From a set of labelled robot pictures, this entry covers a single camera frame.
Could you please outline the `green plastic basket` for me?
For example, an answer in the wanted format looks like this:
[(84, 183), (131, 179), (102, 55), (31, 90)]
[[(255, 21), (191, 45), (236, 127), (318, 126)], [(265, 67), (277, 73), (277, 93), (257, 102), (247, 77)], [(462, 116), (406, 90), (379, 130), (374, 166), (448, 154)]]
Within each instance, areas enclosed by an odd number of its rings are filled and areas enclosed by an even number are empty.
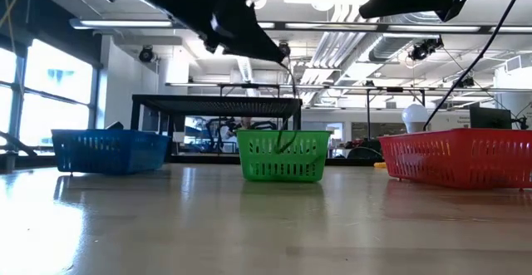
[(239, 130), (240, 165), (248, 181), (318, 182), (330, 133), (325, 130)]

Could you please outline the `silver ventilation duct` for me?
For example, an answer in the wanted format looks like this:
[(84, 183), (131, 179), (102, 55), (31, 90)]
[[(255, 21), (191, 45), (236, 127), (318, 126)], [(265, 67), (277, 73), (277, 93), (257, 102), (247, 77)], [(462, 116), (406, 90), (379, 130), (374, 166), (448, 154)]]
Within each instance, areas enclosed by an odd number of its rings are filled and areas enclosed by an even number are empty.
[(370, 68), (379, 68), (377, 59), (370, 53), (383, 40), (381, 33), (364, 32), (325, 32), (302, 77), (300, 85), (322, 85), (335, 72), (340, 76), (333, 84), (353, 77), (355, 81), (364, 79)]

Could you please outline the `red plastic basket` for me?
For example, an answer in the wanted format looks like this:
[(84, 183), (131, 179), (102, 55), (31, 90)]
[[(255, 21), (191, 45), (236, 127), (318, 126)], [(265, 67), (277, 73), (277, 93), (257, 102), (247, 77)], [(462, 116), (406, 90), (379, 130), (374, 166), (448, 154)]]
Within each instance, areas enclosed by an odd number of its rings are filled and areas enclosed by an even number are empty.
[(532, 130), (462, 128), (379, 141), (394, 178), (456, 189), (532, 189)]

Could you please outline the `black background rack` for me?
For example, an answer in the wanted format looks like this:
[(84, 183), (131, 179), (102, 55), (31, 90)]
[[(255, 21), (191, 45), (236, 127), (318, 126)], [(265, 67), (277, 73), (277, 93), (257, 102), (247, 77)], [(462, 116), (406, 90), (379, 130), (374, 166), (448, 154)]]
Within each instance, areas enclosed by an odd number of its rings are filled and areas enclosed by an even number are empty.
[(251, 97), (231, 96), (234, 88), (241, 90), (276, 90), (288, 89), (289, 85), (257, 84), (257, 83), (168, 83), (168, 87), (185, 88), (216, 88), (219, 94), (214, 98), (216, 104), (227, 101), (229, 108), (219, 110), (221, 116), (246, 116), (257, 118), (278, 118), (284, 123), (293, 122), (293, 128), (298, 130), (305, 122), (327, 123), (399, 123), (400, 109), (372, 108), (374, 95), (370, 87), (361, 87), (359, 95), (363, 97), (363, 107), (326, 107), (307, 106), (301, 99), (283, 96)]

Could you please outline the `person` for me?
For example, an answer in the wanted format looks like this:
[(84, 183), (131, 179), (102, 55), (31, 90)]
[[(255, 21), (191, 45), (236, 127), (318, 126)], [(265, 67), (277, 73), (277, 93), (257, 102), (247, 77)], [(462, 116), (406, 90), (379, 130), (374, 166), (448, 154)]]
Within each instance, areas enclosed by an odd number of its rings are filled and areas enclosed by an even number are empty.
[(227, 153), (228, 150), (225, 148), (226, 145), (229, 145), (229, 148), (236, 146), (236, 131), (248, 129), (251, 126), (251, 117), (241, 117), (240, 121), (236, 121), (235, 118), (231, 117), (226, 121), (222, 121), (219, 125), (219, 148), (223, 153)]

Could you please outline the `large window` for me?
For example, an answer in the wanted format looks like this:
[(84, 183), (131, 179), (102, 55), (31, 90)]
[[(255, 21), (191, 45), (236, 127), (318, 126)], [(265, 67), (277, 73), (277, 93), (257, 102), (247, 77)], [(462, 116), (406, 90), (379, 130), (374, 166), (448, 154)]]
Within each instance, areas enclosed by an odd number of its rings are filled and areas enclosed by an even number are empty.
[(0, 47), (0, 132), (52, 146), (55, 129), (89, 126), (95, 68), (40, 40)]

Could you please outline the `blue plastic basket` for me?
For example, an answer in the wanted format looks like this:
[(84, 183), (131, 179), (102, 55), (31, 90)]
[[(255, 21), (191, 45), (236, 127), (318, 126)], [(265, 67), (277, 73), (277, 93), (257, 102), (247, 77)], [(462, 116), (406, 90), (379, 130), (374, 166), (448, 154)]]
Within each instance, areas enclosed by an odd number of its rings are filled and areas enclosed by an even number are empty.
[(170, 138), (138, 130), (53, 130), (61, 172), (134, 174), (159, 169)]

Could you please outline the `black rounded chair back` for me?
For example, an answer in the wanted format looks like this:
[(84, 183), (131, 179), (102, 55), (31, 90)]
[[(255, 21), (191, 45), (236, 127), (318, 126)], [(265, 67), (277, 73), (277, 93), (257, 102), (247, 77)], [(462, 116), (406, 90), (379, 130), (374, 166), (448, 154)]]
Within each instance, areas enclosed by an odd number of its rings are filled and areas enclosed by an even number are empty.
[(349, 151), (347, 157), (354, 160), (379, 160), (382, 154), (373, 148), (358, 146)]

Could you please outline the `dark rubber band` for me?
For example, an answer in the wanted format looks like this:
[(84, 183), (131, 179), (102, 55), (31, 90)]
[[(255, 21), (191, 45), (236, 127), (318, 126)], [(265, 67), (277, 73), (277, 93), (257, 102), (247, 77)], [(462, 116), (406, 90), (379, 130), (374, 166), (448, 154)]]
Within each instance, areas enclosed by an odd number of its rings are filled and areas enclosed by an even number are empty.
[[(288, 75), (290, 77), (290, 84), (291, 84), (291, 88), (292, 88), (293, 98), (294, 99), (298, 99), (299, 98), (298, 88), (297, 88), (297, 84), (295, 82), (295, 77), (294, 77), (291, 69), (288, 66), (286, 66), (284, 63), (282, 63), (282, 62), (279, 62), (278, 64), (288, 73)], [(277, 155), (282, 154), (296, 140), (296, 137), (297, 137), (297, 134), (298, 134), (297, 131), (295, 131), (295, 133), (293, 134), (293, 137), (288, 142), (286, 142), (283, 145), (281, 144), (281, 139), (283, 138), (283, 133), (287, 130), (287, 126), (288, 126), (288, 119), (283, 121), (282, 129), (278, 132), (277, 144), (276, 144), (276, 148), (274, 149), (274, 151), (275, 151), (275, 153)]]

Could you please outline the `white light bulb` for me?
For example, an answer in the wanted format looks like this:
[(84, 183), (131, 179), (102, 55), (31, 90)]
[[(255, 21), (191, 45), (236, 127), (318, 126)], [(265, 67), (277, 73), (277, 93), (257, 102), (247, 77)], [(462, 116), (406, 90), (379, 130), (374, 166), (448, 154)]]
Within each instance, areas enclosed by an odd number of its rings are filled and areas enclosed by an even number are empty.
[(425, 106), (420, 104), (411, 104), (403, 110), (401, 118), (406, 126), (408, 134), (422, 132), (424, 126), (429, 118), (429, 114)]

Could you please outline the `background robot workstation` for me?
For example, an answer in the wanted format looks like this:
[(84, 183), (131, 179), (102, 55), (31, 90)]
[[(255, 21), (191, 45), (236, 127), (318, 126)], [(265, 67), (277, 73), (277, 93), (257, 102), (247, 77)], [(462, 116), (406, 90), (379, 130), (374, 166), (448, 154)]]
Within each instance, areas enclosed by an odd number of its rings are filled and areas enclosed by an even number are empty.
[[(219, 125), (229, 118), (231, 117), (209, 119), (199, 116), (186, 117), (183, 151), (205, 154), (223, 153), (219, 148)], [(271, 120), (251, 120), (251, 126), (245, 130), (276, 130), (277, 128), (278, 125)], [(238, 141), (233, 148), (230, 149), (229, 145), (226, 145), (225, 148), (228, 150), (228, 154), (238, 153)]]

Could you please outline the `black perforated metal shelf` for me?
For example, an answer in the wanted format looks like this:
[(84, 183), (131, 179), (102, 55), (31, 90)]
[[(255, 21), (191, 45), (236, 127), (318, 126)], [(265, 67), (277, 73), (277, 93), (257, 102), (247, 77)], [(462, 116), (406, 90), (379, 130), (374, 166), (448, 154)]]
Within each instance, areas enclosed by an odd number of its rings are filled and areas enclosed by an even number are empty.
[(173, 135), (174, 118), (187, 115), (280, 118), (283, 128), (292, 120), (293, 129), (300, 130), (302, 105), (297, 98), (134, 94), (130, 128), (139, 129), (140, 108), (145, 106), (169, 117), (168, 136)]

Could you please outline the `black computer monitor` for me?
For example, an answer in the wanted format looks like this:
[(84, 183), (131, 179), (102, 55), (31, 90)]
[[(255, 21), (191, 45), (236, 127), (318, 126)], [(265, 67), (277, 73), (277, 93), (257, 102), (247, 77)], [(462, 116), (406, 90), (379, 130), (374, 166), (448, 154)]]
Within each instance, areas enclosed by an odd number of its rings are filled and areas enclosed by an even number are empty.
[(512, 129), (509, 110), (483, 107), (470, 108), (470, 127), (481, 129)]

